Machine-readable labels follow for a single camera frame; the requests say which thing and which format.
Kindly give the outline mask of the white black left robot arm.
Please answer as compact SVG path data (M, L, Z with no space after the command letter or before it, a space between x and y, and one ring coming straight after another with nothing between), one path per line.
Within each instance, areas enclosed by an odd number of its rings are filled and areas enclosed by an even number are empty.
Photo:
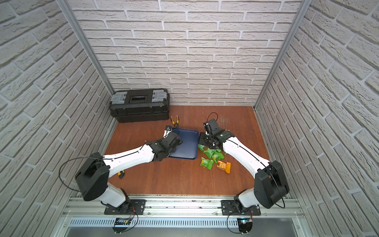
M131 167L161 161L183 143L176 133L147 142L141 147L113 155L88 157L75 175L84 201L99 200L111 214L130 212L130 198L121 188L108 182L108 179Z

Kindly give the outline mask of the green cookie packet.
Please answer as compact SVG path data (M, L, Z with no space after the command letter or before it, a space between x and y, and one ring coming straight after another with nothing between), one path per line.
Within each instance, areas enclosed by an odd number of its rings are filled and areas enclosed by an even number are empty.
M211 159L213 157L213 154L215 153L214 149L210 149L209 147L206 147L204 145L198 144L198 148L209 158Z
M213 154L211 155L211 160L214 162L214 163L217 163L219 160L223 160L225 158L225 156L223 155L222 152L219 152L219 151L215 151L213 152Z
M211 170L213 167L214 161L209 160L206 158L201 158L200 166L207 168L208 170Z

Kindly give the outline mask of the orange cookie packet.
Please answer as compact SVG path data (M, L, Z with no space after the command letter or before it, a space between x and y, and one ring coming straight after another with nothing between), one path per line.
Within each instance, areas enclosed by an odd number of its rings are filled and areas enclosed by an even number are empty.
M217 167L218 169L225 171L227 174L231 173L231 163L224 163L222 161L218 161Z

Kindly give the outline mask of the dark blue storage box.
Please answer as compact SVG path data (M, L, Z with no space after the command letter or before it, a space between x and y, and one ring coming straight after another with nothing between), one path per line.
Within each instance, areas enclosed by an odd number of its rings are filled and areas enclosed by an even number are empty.
M170 158L195 160L197 157L199 132L193 129L172 128L172 132L178 134L183 143L178 145Z

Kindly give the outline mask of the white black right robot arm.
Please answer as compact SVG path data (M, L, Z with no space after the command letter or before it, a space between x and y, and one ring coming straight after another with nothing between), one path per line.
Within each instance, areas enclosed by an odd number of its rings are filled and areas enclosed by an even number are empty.
M257 155L229 131L225 130L215 136L202 132L199 143L231 155L253 176L254 187L234 197L238 213L246 212L257 205L269 209L290 192L282 164L278 161L270 162Z

